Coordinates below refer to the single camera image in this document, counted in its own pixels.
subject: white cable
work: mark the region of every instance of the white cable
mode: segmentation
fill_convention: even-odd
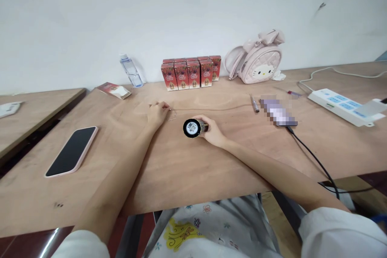
[[[350,73],[342,73],[342,72],[339,72],[337,71],[334,67],[327,67],[327,68],[324,68],[324,69],[320,69],[320,70],[316,70],[314,72],[312,72],[310,74],[310,78],[309,79],[306,79],[306,80],[302,80],[302,81],[299,81],[298,83],[301,84],[301,85],[304,85],[305,87],[307,87],[309,90],[311,90],[312,92],[314,92],[314,90],[309,87],[308,85],[305,85],[304,82],[305,81],[310,81],[310,80],[313,80],[313,75],[314,73],[317,73],[319,71],[323,71],[323,70],[326,70],[326,69],[333,69],[335,72],[339,73],[339,74],[342,74],[342,75],[351,75],[351,76],[355,76],[355,77],[364,77],[364,78],[367,78],[367,79],[373,79],[373,78],[377,78],[377,77],[380,77],[382,76],[383,74],[387,73],[387,71],[384,71],[376,76],[362,76],[362,75],[357,75],[357,74],[350,74]]]

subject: white power strip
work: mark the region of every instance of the white power strip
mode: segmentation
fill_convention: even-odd
[[[313,91],[308,98],[357,127],[363,125],[372,127],[374,126],[374,121],[386,117],[381,113],[367,117],[356,111],[363,106],[362,104],[352,101],[329,89]]]

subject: pink backpack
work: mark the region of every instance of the pink backpack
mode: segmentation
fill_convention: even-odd
[[[283,32],[273,29],[269,33],[261,32],[257,40],[248,40],[243,46],[229,51],[225,57],[229,79],[239,76],[246,84],[269,80],[281,62],[282,52],[278,45],[284,42]]]

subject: small box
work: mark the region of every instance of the small box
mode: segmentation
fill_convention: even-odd
[[[187,62],[188,81],[190,89],[200,88],[200,63],[198,61]]]
[[[187,58],[187,62],[198,61],[198,58]]]
[[[162,60],[163,64],[164,63],[174,63],[175,62],[175,59],[174,58],[168,58],[168,59],[164,59]]]
[[[212,86],[212,66],[214,63],[212,60],[201,60],[200,61],[200,71],[202,74],[201,81],[202,87],[211,87]]]
[[[125,99],[131,95],[127,89],[123,86],[115,85],[113,83],[106,82],[103,85],[97,87],[98,90],[104,92],[105,94],[117,97],[118,99]]]
[[[210,56],[210,60],[214,63],[212,66],[212,80],[219,81],[219,72],[221,70],[221,56]]]
[[[201,60],[209,60],[210,58],[208,56],[198,56],[198,61]]]
[[[176,73],[177,86],[179,87],[179,90],[189,89],[187,63],[175,62],[175,73]]]
[[[175,69],[173,63],[165,63],[161,65],[161,72],[164,77],[166,89],[168,91],[178,90],[177,80],[175,76]]]
[[[175,58],[174,62],[185,62],[185,58]]]

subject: forearm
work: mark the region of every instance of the forearm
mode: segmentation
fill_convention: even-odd
[[[128,155],[117,162],[88,202],[73,231],[89,230],[107,243],[118,214],[136,180],[155,129],[146,126]]]
[[[222,148],[230,152],[277,190],[296,201],[307,212],[319,207],[349,210],[327,190],[296,169],[227,139]]]

